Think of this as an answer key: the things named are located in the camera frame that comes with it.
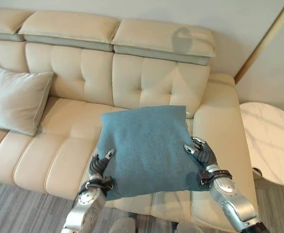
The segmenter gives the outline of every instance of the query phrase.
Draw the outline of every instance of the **gray carpet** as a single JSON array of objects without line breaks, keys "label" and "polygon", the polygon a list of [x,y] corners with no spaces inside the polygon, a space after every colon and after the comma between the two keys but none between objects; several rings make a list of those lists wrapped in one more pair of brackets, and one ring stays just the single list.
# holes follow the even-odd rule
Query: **gray carpet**
[{"label": "gray carpet", "polygon": [[[284,187],[257,189],[261,218],[271,233],[284,233]],[[0,184],[0,233],[59,233],[72,201]],[[127,212],[105,208],[93,233],[108,233]],[[138,233],[172,233],[171,222],[137,215]],[[224,233],[202,228],[204,233]]]}]

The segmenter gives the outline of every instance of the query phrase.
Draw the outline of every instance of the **side table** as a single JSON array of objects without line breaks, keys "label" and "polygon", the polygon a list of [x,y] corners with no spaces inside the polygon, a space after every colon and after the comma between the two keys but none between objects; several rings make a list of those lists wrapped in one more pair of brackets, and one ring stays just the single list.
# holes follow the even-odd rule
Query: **side table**
[{"label": "side table", "polygon": [[284,185],[284,111],[258,102],[240,108],[254,174]]}]

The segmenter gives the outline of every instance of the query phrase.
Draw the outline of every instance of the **sofa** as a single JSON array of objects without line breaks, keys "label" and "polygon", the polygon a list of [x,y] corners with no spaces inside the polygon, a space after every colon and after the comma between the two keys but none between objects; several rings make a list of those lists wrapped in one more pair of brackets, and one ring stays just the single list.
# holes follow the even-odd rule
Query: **sofa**
[{"label": "sofa", "polygon": [[[234,79],[210,72],[214,56],[212,32],[190,25],[0,9],[0,67],[55,74],[35,136],[0,129],[0,182],[72,200],[88,179],[101,114],[185,105],[190,135],[209,143],[257,210]],[[208,192],[159,192],[106,207],[234,232]]]}]

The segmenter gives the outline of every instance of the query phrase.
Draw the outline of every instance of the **wall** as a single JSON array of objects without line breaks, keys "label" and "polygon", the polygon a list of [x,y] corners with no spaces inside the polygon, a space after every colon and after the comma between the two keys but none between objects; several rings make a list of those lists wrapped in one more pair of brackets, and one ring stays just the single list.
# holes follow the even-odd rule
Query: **wall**
[{"label": "wall", "polygon": [[213,71],[235,75],[278,13],[284,0],[0,0],[0,7],[89,12],[197,25],[215,33]]},{"label": "wall", "polygon": [[284,25],[236,87],[240,102],[265,102],[284,110]]}]

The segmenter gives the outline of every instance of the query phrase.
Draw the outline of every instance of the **blue cushion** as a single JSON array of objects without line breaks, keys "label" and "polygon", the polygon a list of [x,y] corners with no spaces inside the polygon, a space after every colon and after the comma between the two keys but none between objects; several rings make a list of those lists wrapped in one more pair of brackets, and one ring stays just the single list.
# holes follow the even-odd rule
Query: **blue cushion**
[{"label": "blue cushion", "polygon": [[159,106],[101,115],[99,157],[116,150],[104,171],[116,182],[108,200],[207,189],[196,179],[201,165],[184,150],[184,144],[192,145],[185,111],[185,106]]}]

